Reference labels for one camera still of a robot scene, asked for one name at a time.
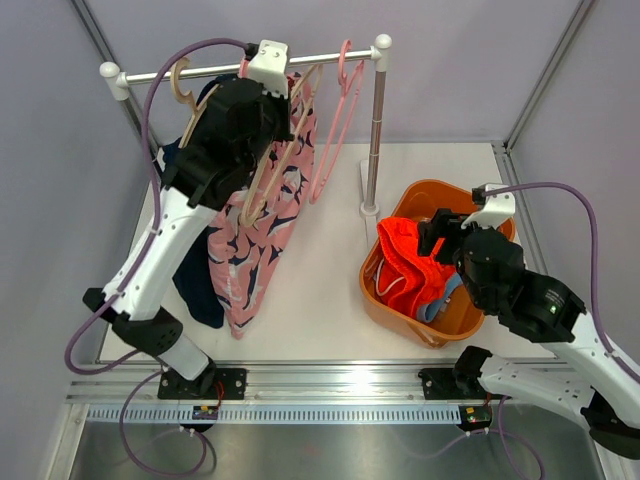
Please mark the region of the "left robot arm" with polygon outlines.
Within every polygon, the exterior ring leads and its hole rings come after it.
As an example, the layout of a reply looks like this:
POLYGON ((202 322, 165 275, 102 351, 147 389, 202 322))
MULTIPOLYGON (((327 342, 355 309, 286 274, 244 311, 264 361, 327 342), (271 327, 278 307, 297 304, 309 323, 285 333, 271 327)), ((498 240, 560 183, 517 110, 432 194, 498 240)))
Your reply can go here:
POLYGON ((161 361, 167 380, 179 378, 181 388, 200 399, 214 389, 215 362, 162 307, 162 298, 192 245, 244 192, 272 144, 292 139, 291 85, 281 79, 269 88, 232 76, 202 98, 182 91, 176 80, 171 88, 191 118, 155 187, 147 235, 117 275, 102 288, 87 289, 83 301, 135 352, 161 361))

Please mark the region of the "light blue shorts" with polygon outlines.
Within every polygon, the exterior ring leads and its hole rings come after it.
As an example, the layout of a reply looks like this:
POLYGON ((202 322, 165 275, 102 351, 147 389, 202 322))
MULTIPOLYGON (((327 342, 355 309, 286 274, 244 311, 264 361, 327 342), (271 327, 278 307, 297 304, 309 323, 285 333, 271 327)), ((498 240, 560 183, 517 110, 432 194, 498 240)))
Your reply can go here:
POLYGON ((453 292, 462 285, 462 279, 459 274, 452 275, 445 284, 443 295, 429 304, 421 305, 417 311, 415 319, 419 322, 431 323, 444 306, 449 302, 453 292))

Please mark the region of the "pink plastic hanger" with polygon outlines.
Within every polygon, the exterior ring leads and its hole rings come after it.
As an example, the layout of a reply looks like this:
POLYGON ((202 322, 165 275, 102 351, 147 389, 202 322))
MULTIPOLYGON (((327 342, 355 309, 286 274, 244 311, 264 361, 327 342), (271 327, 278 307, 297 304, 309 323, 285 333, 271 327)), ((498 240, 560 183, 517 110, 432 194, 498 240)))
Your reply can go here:
POLYGON ((340 150, 351 126, 353 115, 360 97, 364 76, 365 61, 359 60, 356 66, 348 72, 346 69, 346 55, 352 49, 352 41, 346 39, 339 52, 337 82, 340 96, 333 120, 327 134, 326 142, 317 163, 316 173, 312 179, 309 203, 315 204, 323 193, 333 169, 336 165, 340 150))
POLYGON ((239 68, 239 71, 238 71, 238 76, 240 78, 247 78, 248 77, 249 62, 250 62, 250 60, 247 57, 244 57, 241 60, 240 68, 239 68))

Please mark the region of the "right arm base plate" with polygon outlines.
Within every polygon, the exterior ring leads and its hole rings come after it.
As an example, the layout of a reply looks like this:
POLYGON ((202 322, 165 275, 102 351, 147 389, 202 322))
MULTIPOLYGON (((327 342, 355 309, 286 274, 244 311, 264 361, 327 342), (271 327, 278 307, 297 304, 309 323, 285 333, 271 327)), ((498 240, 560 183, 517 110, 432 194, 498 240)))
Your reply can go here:
POLYGON ((486 392, 460 388, 451 368, 424 368, 418 372, 425 400, 484 400, 486 392))

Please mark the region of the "orange shorts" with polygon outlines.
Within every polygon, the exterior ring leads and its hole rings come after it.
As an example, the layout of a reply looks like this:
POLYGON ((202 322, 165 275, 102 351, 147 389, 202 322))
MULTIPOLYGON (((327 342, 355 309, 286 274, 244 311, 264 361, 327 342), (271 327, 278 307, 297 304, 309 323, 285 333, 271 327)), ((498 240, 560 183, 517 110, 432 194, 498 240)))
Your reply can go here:
POLYGON ((417 309, 440 298, 455 268, 442 265, 433 256, 418 255, 418 223, 403 217, 388 217, 377 225, 382 259, 374 277, 380 301, 414 320, 417 309))

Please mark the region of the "pink patterned shorts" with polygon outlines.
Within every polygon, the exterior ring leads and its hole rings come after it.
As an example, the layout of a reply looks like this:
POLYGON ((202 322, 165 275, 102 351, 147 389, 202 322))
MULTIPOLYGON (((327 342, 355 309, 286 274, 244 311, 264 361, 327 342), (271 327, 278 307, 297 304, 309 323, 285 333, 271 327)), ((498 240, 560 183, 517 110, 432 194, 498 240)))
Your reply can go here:
MULTIPOLYGON (((295 72, 288 76, 292 89, 303 74, 295 72)), ((292 100, 293 132, 300 116, 299 102, 299 96, 292 100)), ((236 339, 243 336, 246 327, 257 317, 269 282, 307 200, 315 162, 316 132, 313 106, 289 164, 252 226, 244 227, 239 223, 247 188, 234 193, 210 223, 219 229, 209 237, 211 280, 224 309, 224 322, 236 339)), ((272 144, 258 195, 267 186, 287 145, 288 142, 272 144)))

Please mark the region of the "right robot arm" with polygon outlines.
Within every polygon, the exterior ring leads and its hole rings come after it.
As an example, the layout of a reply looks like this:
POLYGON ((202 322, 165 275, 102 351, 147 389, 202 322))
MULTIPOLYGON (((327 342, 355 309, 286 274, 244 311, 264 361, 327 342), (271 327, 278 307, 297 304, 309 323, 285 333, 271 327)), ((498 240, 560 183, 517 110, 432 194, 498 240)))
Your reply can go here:
POLYGON ((639 366, 596 329, 584 302, 561 281, 526 269, 523 249, 494 228, 465 226, 437 210, 418 224, 417 253, 452 265, 473 305, 512 334, 566 362, 580 380, 560 381, 475 347, 453 368, 461 395, 509 396, 561 415, 605 449, 639 457, 639 366))

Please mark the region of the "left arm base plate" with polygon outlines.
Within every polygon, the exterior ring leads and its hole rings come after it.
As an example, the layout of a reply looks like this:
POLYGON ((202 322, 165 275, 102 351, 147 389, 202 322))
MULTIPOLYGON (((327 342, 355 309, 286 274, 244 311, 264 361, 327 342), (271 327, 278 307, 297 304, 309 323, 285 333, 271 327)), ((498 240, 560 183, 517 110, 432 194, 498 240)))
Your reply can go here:
POLYGON ((243 400, 247 370, 244 368, 208 369, 194 380, 187 380, 169 369, 160 377, 157 397, 162 400, 243 400))

